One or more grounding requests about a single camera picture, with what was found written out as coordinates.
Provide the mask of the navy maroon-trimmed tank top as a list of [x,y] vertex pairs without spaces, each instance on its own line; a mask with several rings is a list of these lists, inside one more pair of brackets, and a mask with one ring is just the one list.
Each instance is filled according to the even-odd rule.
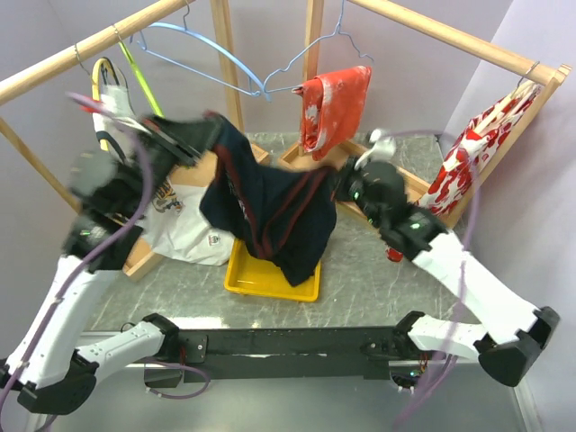
[[307,281],[337,222],[337,170],[323,165],[290,171],[256,162],[248,138],[224,116],[212,147],[215,176],[200,203],[204,218],[242,240],[252,257],[279,267],[292,286]]

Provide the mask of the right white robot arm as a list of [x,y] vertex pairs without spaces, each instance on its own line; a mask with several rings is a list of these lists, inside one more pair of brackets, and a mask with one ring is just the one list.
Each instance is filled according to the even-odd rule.
[[479,362],[496,382],[517,386],[556,331],[560,316],[510,290],[481,264],[452,229],[409,202],[403,176],[389,162],[349,157],[337,172],[336,197],[355,203],[387,246],[439,281],[478,320],[466,324],[407,314],[394,328],[396,352],[443,353]]

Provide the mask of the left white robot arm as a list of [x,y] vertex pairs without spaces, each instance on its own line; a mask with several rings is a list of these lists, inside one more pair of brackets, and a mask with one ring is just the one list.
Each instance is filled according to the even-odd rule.
[[105,341],[80,346],[96,302],[138,242],[140,219],[156,190],[179,166],[193,166],[218,141],[224,120],[126,118],[132,152],[118,158],[100,149],[76,160],[70,189],[81,203],[63,244],[49,292],[20,345],[1,363],[3,392],[33,414],[63,416],[77,410],[96,385],[143,359],[178,360],[178,327],[151,314]]

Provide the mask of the green plastic hanger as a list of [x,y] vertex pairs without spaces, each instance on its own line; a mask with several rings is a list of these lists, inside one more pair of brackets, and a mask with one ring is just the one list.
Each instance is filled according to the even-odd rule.
[[140,89],[142,90],[143,94],[145,95],[145,97],[148,101],[148,105],[151,108],[152,112],[156,116],[163,117],[164,116],[163,110],[159,106],[158,100],[154,96],[147,79],[144,77],[140,67],[136,63],[135,58],[132,56],[131,52],[129,51],[129,49],[127,48],[127,46],[124,44],[123,41],[120,40],[118,42],[118,44],[120,46],[120,49],[121,49],[124,57],[126,58],[128,64],[130,65],[131,71],[132,71],[133,75],[135,76],[136,80],[138,81]]

